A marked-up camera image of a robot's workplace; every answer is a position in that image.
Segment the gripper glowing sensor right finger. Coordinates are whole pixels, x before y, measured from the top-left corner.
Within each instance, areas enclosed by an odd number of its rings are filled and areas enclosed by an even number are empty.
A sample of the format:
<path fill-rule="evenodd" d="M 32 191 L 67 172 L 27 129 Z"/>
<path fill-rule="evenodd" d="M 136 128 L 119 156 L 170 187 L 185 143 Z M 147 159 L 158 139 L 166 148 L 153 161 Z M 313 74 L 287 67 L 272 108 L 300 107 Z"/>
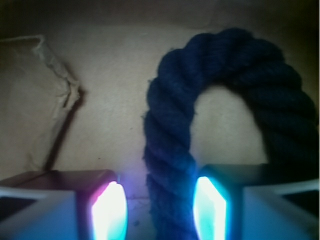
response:
<path fill-rule="evenodd" d="M 313 164 L 208 164 L 193 219 L 200 240 L 317 240 L 320 173 Z"/>

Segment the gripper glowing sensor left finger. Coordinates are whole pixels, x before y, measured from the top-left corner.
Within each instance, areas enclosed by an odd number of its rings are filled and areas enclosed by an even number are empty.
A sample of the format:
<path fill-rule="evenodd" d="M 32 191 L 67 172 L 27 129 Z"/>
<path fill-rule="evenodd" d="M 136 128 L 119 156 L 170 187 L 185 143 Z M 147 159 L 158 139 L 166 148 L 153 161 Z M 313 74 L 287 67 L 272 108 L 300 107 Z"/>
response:
<path fill-rule="evenodd" d="M 112 170 L 27 171 L 0 182 L 3 240 L 123 240 L 127 229 Z"/>

